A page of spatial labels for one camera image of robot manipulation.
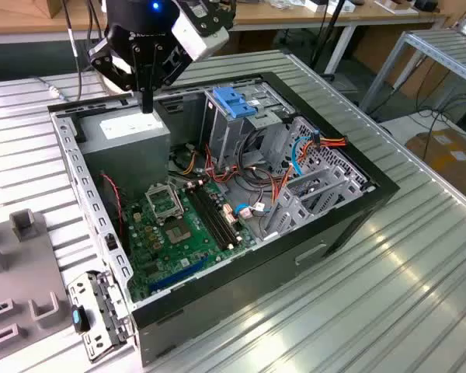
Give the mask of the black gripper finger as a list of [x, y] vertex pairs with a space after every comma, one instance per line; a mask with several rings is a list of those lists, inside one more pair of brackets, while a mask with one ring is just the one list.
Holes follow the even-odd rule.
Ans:
[[180, 45], [155, 45], [146, 93], [146, 113], [153, 111], [154, 91], [170, 86], [189, 65], [190, 56]]
[[98, 73], [124, 92], [132, 92], [142, 113], [147, 113], [147, 82], [145, 73], [136, 64], [131, 73], [125, 72], [113, 62], [111, 49], [106, 38], [89, 50], [89, 60]]

